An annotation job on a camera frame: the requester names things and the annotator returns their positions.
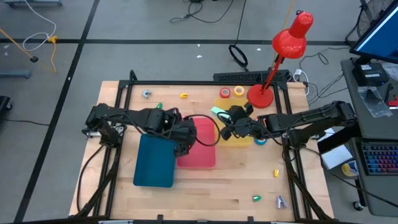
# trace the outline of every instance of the lamp shade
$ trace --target lamp shade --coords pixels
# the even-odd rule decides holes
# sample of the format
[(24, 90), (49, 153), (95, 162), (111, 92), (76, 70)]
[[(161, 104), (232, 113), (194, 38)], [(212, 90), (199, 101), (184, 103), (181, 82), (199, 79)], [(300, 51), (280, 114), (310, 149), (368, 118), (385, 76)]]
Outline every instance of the lamp shade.
[(300, 58), (305, 52), (307, 40), (305, 34), (313, 24), (313, 16), (308, 12), (300, 13), (289, 29), (280, 31), (272, 40), (274, 50), (285, 58)]

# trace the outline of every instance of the gray floor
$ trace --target gray floor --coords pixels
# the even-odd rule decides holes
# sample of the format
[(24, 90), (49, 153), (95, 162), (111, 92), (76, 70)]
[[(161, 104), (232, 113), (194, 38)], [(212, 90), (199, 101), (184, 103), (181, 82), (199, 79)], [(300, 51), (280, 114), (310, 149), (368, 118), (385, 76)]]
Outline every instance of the gray floor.
[[(61, 39), (78, 39), (90, 13), (93, 0), (68, 0), (63, 7), (38, 6), (39, 13), (57, 23), (56, 34)], [(220, 15), (229, 1), (204, 2), (198, 16), (212, 20)], [(270, 40), (281, 28), (290, 1), (249, 0), (241, 28), (241, 39)], [(217, 24), (204, 24), (193, 19), (170, 24), (169, 19), (187, 13), (188, 3), (180, 0), (101, 0), (89, 39), (234, 39), (238, 31), (242, 0), (236, 0), (231, 10)], [(355, 23), (359, 1), (297, 0), (294, 10), (310, 11), (315, 23), (308, 40), (341, 41)], [(36, 17), (26, 7), (9, 9), (0, 4), (0, 27), (15, 38), (25, 38), (34, 32), (50, 32), (51, 25)], [(77, 44), (58, 44), (55, 57), (58, 73), (51, 74), (29, 59), (15, 46), (0, 45), (0, 68), (29, 69), (31, 79), (2, 79), (0, 95), (10, 96), (14, 108), (11, 119), (30, 119), (49, 123), (62, 85), (75, 54)], [(274, 54), (270, 45), (240, 45), (249, 59), (248, 69), (265, 70)], [(308, 46), (312, 55), (332, 46)], [(34, 52), (40, 61), (50, 65), (52, 46), (45, 44)], [(307, 58), (303, 70), (310, 82), (322, 88), (341, 75), (340, 60), (349, 58), (348, 49), (327, 50), (329, 64), (317, 57)], [(299, 60), (286, 60), (282, 68), (294, 72)], [(128, 78), (133, 69), (140, 80), (212, 80), (214, 73), (240, 72), (229, 55), (227, 45), (118, 45), (86, 44), (78, 62), (57, 128), (54, 132), (43, 169), (24, 221), (63, 218), (68, 215), (78, 178), (86, 139), (80, 130), (87, 111), (96, 103), (103, 80)], [(344, 78), (329, 92), (345, 88)], [(311, 89), (308, 99), (314, 94)], [(312, 108), (331, 100), (348, 101), (347, 91), (322, 98)], [(5, 122), (0, 127), (0, 223), (12, 222), (37, 155), (46, 127)], [(374, 217), (368, 211), (356, 212), (351, 202), (358, 199), (355, 189), (326, 175), (335, 217), (347, 222), (394, 223), (396, 218)]]

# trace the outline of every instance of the tape roll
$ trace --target tape roll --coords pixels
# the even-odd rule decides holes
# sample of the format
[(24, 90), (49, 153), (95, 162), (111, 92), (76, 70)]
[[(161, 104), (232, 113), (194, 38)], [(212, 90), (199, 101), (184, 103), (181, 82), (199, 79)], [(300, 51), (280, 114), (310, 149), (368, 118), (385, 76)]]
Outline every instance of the tape roll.
[(236, 87), (234, 88), (234, 95), (235, 95), (236, 97), (241, 97), (241, 96), (243, 96), (243, 95), (244, 95), (244, 88), (243, 88), (243, 86), (236, 86)]
[(262, 146), (262, 145), (264, 145), (264, 144), (267, 142), (267, 140), (266, 140), (266, 139), (254, 139), (254, 142), (255, 142), (257, 145)]
[(231, 96), (231, 90), (229, 90), (229, 88), (222, 88), (220, 90), (220, 97), (229, 98), (229, 96)]

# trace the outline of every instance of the red desk lamp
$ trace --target red desk lamp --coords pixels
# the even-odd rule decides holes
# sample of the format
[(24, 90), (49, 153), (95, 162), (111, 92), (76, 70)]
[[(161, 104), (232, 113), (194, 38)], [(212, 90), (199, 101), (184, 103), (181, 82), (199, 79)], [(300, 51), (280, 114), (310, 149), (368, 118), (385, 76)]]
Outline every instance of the red desk lamp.
[(267, 80), (263, 84), (252, 86), (248, 91), (248, 100), (256, 108), (266, 108), (274, 100), (273, 92), (268, 88), (278, 71), (279, 65), (285, 58), (300, 58), (305, 52), (307, 41), (305, 34), (313, 23), (313, 16), (308, 12), (301, 12), (295, 18), (289, 29), (280, 31), (272, 40), (272, 47), (278, 53), (275, 64)]

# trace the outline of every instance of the lamp base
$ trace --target lamp base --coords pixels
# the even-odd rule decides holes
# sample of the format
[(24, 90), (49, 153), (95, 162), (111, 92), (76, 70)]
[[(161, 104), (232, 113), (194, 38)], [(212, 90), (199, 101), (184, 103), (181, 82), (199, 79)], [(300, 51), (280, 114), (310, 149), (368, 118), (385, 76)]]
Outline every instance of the lamp base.
[(262, 85), (252, 86), (248, 91), (248, 100), (255, 108), (266, 108), (274, 101), (274, 93), (267, 88), (261, 94)]

